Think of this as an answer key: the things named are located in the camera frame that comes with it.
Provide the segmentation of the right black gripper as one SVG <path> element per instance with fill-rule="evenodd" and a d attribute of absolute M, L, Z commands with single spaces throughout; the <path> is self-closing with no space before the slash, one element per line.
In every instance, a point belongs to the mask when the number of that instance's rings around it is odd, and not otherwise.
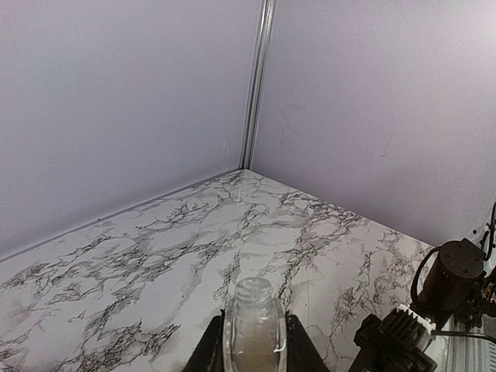
<path fill-rule="evenodd" d="M 405 346 L 381 328 L 383 319 L 368 315 L 354 336 L 360 348 L 353 361 L 354 371 L 432 372 L 438 364 L 416 347 Z"/>

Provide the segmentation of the clear nail polish bottle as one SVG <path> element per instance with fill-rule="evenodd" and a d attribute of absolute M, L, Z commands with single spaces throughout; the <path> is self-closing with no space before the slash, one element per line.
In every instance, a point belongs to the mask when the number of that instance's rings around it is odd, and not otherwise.
<path fill-rule="evenodd" d="M 288 336 L 284 309 L 265 278 L 240 280 L 222 327 L 225 371 L 284 372 Z"/>

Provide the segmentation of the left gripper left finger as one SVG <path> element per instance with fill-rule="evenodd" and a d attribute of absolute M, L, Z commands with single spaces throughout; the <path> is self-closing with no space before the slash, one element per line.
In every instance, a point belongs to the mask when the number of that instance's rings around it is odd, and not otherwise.
<path fill-rule="evenodd" d="M 212 318 L 195 350 L 184 366 L 184 372 L 223 372 L 223 326 L 225 315 Z"/>

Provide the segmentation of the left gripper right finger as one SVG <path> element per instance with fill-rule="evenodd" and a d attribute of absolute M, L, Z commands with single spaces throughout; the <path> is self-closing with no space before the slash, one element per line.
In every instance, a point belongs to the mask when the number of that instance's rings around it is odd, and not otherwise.
<path fill-rule="evenodd" d="M 287 369 L 289 372 L 329 372 L 299 318 L 285 314 L 288 339 Z"/>

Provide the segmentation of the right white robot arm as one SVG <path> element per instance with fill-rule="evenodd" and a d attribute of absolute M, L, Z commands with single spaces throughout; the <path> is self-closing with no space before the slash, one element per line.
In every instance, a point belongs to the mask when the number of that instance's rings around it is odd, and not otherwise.
<path fill-rule="evenodd" d="M 399 305 L 384 319 L 367 316 L 354 337 L 360 348 L 351 371 L 434 371 L 438 364 L 426 350 L 438 336 L 469 337 L 484 315 L 495 315 L 495 272 L 484 265 L 495 248 L 495 218 L 491 217 L 478 244 L 452 240 L 431 249 L 421 261 L 434 263 L 423 284 L 417 270 L 410 288 L 411 304 Z"/>

